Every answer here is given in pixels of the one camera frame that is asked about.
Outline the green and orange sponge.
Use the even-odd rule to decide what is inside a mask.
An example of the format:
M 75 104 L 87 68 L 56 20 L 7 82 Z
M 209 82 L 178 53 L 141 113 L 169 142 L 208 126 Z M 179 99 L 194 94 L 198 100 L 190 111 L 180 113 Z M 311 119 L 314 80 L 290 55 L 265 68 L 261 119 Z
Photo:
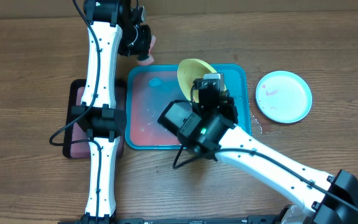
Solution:
M 150 47 L 147 55 L 140 55 L 137 57 L 137 63 L 140 66 L 148 66 L 151 65 L 154 62 L 154 58 L 151 54 L 151 51 L 155 45 L 156 37 L 153 35 L 150 42 Z

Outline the yellow-green plate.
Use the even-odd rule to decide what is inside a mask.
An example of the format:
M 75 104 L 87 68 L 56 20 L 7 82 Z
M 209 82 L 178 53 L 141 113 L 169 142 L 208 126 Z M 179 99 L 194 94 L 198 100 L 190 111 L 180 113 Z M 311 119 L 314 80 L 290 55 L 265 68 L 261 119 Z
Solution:
M 189 58 L 182 60 L 177 69 L 177 80 L 185 98 L 195 103 L 229 96 L 224 75 L 207 62 Z

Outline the light blue plate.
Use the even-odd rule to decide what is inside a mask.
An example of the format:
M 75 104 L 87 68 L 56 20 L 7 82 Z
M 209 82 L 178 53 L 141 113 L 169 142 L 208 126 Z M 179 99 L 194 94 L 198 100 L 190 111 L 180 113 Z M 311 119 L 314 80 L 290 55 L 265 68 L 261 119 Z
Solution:
M 258 82 L 255 100 L 261 112 L 278 123 L 296 123 L 305 118 L 313 104 L 312 92 L 300 76 L 274 71 Z

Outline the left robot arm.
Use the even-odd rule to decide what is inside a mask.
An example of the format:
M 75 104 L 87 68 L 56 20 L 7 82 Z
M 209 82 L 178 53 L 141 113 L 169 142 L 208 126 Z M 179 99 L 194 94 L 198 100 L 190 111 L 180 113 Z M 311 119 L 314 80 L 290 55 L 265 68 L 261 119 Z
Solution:
M 116 106 L 117 56 L 135 55 L 140 65 L 150 65 L 155 37 L 145 24 L 145 7 L 128 0 L 85 1 L 78 12 L 88 27 L 88 73 L 68 125 L 86 133 L 91 158 L 88 201 L 78 223 L 114 223 L 116 157 L 126 128 L 126 112 Z

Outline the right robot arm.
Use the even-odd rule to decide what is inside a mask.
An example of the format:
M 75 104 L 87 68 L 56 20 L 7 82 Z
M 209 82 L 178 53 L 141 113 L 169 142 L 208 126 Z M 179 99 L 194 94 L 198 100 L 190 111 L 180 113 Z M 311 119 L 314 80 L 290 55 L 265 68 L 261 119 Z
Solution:
M 221 73 L 207 73 L 190 86 L 198 101 L 173 100 L 158 123 L 173 133 L 194 157 L 234 166 L 285 196 L 289 205 L 277 223 L 358 223 L 358 180 L 340 170 L 337 175 L 316 170 L 262 144 L 238 126 L 234 99 L 224 88 Z

